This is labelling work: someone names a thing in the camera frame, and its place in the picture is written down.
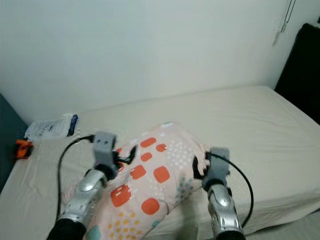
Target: bed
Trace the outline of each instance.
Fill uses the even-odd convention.
[[[320,126],[266,86],[214,90],[124,104],[79,114],[75,135],[35,142],[29,160],[19,160],[0,195],[0,239],[46,239],[57,205],[56,169],[74,138],[106,130],[120,146],[148,128],[179,122],[207,146],[228,147],[230,160],[252,184],[255,205],[246,234],[303,218],[320,208]],[[66,154],[62,190],[93,164],[92,145],[80,142]],[[240,220],[250,194],[231,169],[228,185]],[[206,193],[184,200],[145,239],[212,238]]]
[[[246,240],[316,240],[320,238],[320,212],[298,221],[262,229],[247,236]]]

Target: pillow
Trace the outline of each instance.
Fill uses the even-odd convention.
[[[122,146],[133,162],[119,170],[97,207],[87,240],[140,240],[181,201],[201,187],[193,178],[196,156],[199,172],[209,164],[204,146],[177,123],[164,123]]]

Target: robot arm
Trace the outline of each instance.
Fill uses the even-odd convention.
[[[211,227],[215,240],[245,240],[244,231],[239,223],[235,202],[230,188],[227,187],[226,176],[229,164],[214,155],[229,158],[229,150],[211,148],[206,153],[210,166],[200,175],[197,158],[193,161],[194,178],[202,180],[202,187],[208,193],[208,210],[211,216]]]
[[[58,217],[47,240],[83,239],[108,181],[117,176],[119,162],[130,164],[135,157],[136,147],[131,150],[128,158],[120,158],[113,151],[115,143],[115,135],[96,133],[93,141],[94,167],[77,185],[73,197]]]

